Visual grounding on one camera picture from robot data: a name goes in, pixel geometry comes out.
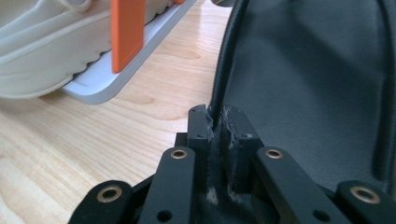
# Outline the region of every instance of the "wooden floor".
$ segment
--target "wooden floor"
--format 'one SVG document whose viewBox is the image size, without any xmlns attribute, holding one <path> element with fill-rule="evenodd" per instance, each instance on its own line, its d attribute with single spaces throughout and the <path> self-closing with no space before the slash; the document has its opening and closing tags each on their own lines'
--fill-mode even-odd
<svg viewBox="0 0 396 224">
<path fill-rule="evenodd" d="M 154 174 L 188 110 L 209 103 L 230 11 L 198 0 L 104 104 L 0 99 L 0 223 L 66 223 L 95 185 Z"/>
</svg>

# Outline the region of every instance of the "white plastic base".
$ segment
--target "white plastic base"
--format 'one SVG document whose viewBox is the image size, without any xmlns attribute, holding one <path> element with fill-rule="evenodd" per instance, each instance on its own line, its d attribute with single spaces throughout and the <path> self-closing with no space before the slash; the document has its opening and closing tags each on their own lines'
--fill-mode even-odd
<svg viewBox="0 0 396 224">
<path fill-rule="evenodd" d="M 145 26 L 144 47 L 118 74 L 111 72 L 111 51 L 92 63 L 83 73 L 62 87 L 62 90 L 87 104 L 104 103 L 120 92 L 175 25 L 183 18 L 196 0 L 186 0 L 182 5 L 173 5 Z"/>
</svg>

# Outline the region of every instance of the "black bracket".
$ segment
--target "black bracket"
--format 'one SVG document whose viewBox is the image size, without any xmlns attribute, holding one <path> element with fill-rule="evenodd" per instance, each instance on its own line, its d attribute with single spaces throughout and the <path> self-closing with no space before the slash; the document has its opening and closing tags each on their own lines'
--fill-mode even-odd
<svg viewBox="0 0 396 224">
<path fill-rule="evenodd" d="M 94 187 L 69 223 L 395 223 L 396 202 L 358 180 L 318 186 L 285 150 L 265 147 L 244 112 L 226 105 L 213 130 L 204 105 L 131 188 Z"/>
</svg>

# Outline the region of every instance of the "orange tab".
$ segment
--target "orange tab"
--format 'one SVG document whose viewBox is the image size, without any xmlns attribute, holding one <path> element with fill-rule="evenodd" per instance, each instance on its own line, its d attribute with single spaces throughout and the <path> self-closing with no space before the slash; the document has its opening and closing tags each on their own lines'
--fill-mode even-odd
<svg viewBox="0 0 396 224">
<path fill-rule="evenodd" d="M 145 0 L 111 1 L 112 71 L 119 73 L 143 48 Z"/>
</svg>

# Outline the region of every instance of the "white shoe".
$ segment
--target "white shoe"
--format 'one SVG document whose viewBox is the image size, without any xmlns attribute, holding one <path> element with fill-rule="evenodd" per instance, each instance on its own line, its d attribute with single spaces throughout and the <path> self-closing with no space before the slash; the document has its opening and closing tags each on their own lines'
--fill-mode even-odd
<svg viewBox="0 0 396 224">
<path fill-rule="evenodd" d="M 29 98 L 55 91 L 111 48 L 110 0 L 4 2 L 0 97 Z M 146 0 L 146 23 L 170 3 Z"/>
</svg>

